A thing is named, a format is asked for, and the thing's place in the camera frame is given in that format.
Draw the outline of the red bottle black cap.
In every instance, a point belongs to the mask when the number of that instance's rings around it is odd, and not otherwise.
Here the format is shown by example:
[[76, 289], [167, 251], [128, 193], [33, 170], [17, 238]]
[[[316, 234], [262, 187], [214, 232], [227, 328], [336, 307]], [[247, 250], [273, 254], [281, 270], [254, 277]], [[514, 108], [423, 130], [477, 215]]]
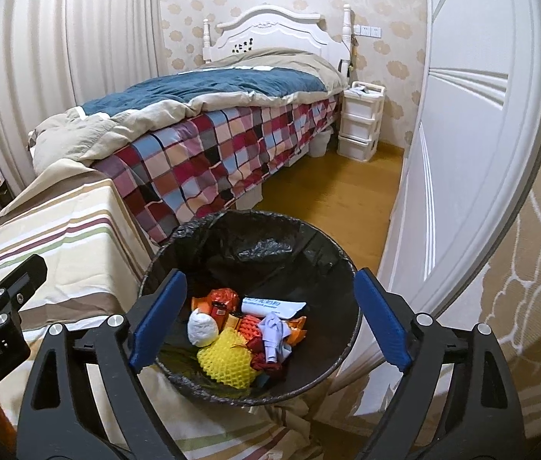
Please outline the red bottle black cap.
[[211, 302], [210, 316], [219, 332], [222, 332], [225, 328], [237, 329], [241, 322], [240, 316], [235, 314], [235, 307], [220, 301]]

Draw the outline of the lilac cloth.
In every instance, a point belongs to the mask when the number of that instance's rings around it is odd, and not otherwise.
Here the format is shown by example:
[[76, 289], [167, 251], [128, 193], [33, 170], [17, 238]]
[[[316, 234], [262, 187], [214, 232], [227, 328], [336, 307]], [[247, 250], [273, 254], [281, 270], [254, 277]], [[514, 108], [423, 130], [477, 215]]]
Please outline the lilac cloth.
[[265, 361], [282, 363], [291, 354], [291, 346], [285, 340], [291, 334], [289, 325], [272, 312], [264, 317], [258, 325], [264, 344]]

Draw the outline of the white blue plastic package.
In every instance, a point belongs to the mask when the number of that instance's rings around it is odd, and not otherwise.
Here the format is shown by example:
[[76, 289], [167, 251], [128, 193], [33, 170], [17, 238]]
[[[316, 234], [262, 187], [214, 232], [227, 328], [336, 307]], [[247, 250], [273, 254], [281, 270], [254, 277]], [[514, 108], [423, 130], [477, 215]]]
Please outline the white blue plastic package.
[[241, 312], [244, 315], [252, 315], [260, 319], [268, 315], [277, 315], [281, 319], [289, 320], [294, 318], [306, 306], [307, 303], [301, 301], [245, 297], [241, 302]]

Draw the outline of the red orange snack wrapper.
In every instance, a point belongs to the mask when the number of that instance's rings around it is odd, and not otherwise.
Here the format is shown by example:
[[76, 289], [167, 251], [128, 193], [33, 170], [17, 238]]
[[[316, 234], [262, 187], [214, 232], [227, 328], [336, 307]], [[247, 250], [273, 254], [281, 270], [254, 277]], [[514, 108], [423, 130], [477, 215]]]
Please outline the red orange snack wrapper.
[[283, 363], [279, 361], [279, 357], [282, 356], [282, 345], [279, 345], [279, 347], [276, 348], [275, 361], [266, 359], [265, 346], [261, 337], [251, 338], [245, 347], [247, 347], [247, 350], [250, 351], [250, 355], [252, 355], [250, 366], [255, 371], [266, 374], [271, 378], [279, 378], [285, 374]]

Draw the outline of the black lined trash bin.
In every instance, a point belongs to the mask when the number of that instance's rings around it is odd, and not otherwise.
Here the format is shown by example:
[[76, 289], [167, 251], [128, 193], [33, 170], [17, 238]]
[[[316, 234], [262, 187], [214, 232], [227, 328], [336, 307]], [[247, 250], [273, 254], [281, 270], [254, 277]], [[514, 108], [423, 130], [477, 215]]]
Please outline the black lined trash bin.
[[[146, 270], [138, 293], [152, 294], [171, 270], [185, 275], [187, 294], [157, 365], [189, 398], [234, 406], [283, 402], [335, 372], [355, 344], [362, 314], [354, 297], [355, 265], [327, 234], [305, 221], [262, 211], [225, 211], [180, 225]], [[227, 384], [210, 376], [188, 341], [192, 304], [229, 288], [236, 312], [304, 317], [306, 335], [276, 377]]]

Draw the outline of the striped cloth covered table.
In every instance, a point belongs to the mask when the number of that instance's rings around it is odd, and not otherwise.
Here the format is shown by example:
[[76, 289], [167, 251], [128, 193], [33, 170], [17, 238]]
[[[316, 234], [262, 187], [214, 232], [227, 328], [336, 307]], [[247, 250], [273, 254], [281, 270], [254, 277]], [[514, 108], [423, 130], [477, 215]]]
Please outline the striped cloth covered table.
[[[22, 307], [33, 354], [54, 323], [92, 328], [127, 312], [156, 249], [139, 230], [117, 188], [80, 163], [53, 164], [0, 213], [0, 280], [36, 253], [47, 279]], [[156, 366], [141, 384], [185, 455], [202, 459], [320, 459], [301, 398], [249, 409], [196, 405]]]

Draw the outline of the yellow foam fruit net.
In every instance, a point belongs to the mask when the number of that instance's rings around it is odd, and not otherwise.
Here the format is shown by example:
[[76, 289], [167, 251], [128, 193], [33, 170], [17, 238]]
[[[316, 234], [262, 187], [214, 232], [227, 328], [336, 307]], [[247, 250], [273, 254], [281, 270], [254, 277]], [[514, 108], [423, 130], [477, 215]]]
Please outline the yellow foam fruit net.
[[222, 330], [211, 345], [197, 352], [196, 359], [209, 378], [229, 387], [247, 389], [258, 376], [250, 365], [247, 340], [233, 328]]

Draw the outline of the orange red wrapper in bin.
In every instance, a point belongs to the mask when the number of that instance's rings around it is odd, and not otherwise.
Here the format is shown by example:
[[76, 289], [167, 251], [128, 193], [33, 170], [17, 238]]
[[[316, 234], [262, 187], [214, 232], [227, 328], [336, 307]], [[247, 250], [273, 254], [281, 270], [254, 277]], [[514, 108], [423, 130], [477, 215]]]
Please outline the orange red wrapper in bin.
[[260, 322], [268, 315], [275, 314], [289, 327], [284, 342], [295, 346], [307, 334], [306, 316], [298, 313], [306, 307], [305, 302], [281, 301], [244, 297], [228, 287], [212, 290], [205, 297], [192, 297], [191, 313], [187, 322], [187, 337], [194, 347], [211, 345], [222, 330], [232, 328], [247, 341], [261, 337]]

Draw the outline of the plaid bed sheet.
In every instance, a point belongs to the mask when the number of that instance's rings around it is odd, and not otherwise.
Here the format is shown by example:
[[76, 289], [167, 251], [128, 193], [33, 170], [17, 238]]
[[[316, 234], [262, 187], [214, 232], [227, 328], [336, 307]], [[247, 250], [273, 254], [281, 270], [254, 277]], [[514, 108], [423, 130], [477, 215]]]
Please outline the plaid bed sheet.
[[235, 107], [149, 131], [94, 163], [142, 230], [164, 242], [180, 224], [232, 207], [286, 166], [339, 111], [313, 104]]

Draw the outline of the white wardrobe door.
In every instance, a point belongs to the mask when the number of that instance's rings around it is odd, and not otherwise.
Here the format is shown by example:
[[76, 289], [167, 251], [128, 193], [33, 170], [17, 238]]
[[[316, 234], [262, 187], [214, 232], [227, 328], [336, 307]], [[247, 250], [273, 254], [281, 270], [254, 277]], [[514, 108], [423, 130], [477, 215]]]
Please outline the white wardrobe door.
[[541, 155], [541, 0], [428, 0], [417, 126], [377, 277], [438, 316], [489, 258]]

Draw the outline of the white pleated curtain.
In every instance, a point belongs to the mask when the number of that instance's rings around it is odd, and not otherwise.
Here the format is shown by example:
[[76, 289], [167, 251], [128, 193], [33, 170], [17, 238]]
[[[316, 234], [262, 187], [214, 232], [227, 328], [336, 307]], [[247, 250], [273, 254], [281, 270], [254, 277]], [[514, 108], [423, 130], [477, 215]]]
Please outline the white pleated curtain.
[[27, 134], [51, 115], [165, 74], [160, 0], [0, 0], [0, 170], [35, 174]]

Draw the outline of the small white bucket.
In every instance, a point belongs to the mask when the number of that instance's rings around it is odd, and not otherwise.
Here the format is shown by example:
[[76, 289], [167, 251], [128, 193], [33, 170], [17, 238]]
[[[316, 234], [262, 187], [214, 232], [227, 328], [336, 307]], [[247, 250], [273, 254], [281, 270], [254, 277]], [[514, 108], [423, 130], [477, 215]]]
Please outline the small white bucket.
[[333, 128], [327, 127], [313, 136], [309, 142], [308, 155], [312, 158], [323, 157], [326, 154], [333, 133]]

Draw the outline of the white plastic drawer unit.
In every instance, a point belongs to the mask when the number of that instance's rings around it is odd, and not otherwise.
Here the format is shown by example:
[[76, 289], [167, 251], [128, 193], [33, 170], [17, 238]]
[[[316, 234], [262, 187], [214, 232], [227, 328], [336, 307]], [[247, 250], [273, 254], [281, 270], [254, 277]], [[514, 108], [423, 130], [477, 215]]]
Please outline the white plastic drawer unit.
[[338, 132], [338, 154], [368, 162], [377, 151], [383, 120], [386, 88], [355, 81], [343, 92]]

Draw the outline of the blue beige duvet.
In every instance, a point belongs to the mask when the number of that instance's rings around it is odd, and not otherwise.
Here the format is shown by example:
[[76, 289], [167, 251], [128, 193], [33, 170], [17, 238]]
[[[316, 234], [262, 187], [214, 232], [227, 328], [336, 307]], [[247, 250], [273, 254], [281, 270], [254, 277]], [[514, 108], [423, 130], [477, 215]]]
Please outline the blue beige duvet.
[[41, 174], [60, 159], [90, 164], [203, 112], [312, 104], [346, 86], [337, 67], [313, 52], [264, 48], [232, 55], [51, 115], [28, 133], [32, 167]]

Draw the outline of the white wooden headboard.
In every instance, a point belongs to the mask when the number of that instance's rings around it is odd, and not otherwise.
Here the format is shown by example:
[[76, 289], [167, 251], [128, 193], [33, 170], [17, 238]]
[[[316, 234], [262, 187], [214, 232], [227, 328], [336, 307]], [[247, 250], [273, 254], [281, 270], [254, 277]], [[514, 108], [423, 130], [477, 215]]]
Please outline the white wooden headboard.
[[211, 24], [203, 23], [205, 63], [261, 48], [289, 48], [317, 54], [345, 78], [352, 65], [352, 8], [342, 8], [341, 42], [320, 27], [321, 13], [298, 13], [277, 5], [256, 5], [232, 21], [220, 23], [220, 35], [211, 43]]

